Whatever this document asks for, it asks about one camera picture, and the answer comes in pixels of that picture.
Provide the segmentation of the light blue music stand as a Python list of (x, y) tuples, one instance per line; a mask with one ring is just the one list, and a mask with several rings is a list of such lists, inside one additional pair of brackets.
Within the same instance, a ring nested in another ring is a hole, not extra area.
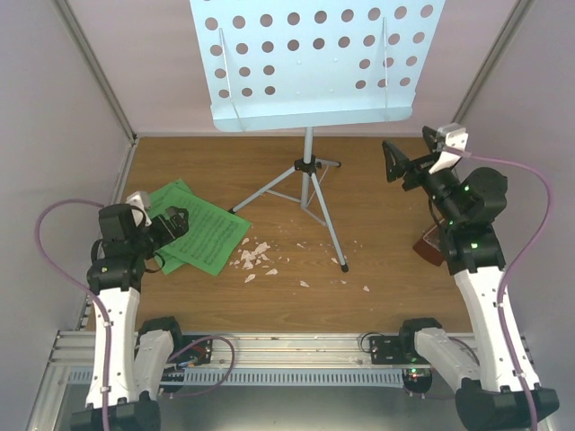
[(322, 200), (314, 130), (398, 122), (416, 87), (441, 1), (193, 1), (192, 18), (215, 127), (301, 128), (298, 200)]

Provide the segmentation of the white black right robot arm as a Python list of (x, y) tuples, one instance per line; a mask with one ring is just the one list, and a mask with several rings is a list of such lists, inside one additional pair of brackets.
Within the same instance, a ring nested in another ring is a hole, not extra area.
[(455, 166), (468, 157), (464, 127), (422, 130), (428, 153), (410, 159), (389, 141), (382, 143), (386, 178), (405, 190), (423, 189), (438, 230), (439, 248), (456, 282), (472, 324), (476, 350), (463, 351), (433, 318), (410, 319), (399, 329), (395, 352), (410, 370), (408, 391), (425, 392), (426, 362), (455, 395), (457, 415), (468, 430), (534, 430), (560, 406), (557, 392), (543, 387), (528, 357), (509, 300), (512, 265), (494, 230), (506, 208), (508, 180), (497, 161), (459, 179)]

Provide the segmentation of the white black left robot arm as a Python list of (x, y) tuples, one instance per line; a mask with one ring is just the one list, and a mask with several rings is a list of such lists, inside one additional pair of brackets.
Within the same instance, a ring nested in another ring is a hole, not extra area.
[(158, 430), (158, 394), (166, 363), (182, 358), (185, 341), (174, 317), (135, 326), (146, 261), (189, 230), (189, 213), (168, 207), (148, 217), (135, 204), (99, 212), (101, 239), (94, 244), (86, 278), (93, 294), (93, 375), (84, 410), (72, 415), (73, 430)]

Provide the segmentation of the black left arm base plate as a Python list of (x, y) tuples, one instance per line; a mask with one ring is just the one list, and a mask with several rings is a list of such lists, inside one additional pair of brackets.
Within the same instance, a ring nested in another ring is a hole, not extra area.
[(188, 348), (181, 353), (175, 363), (180, 368), (191, 368), (194, 366), (208, 365), (211, 363), (213, 341), (204, 340), (194, 347)]

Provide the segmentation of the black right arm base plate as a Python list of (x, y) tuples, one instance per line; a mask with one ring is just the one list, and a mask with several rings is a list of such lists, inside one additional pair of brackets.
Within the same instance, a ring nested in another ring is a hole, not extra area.
[(407, 365), (416, 361), (408, 353), (398, 335), (372, 335), (368, 347), (373, 365)]

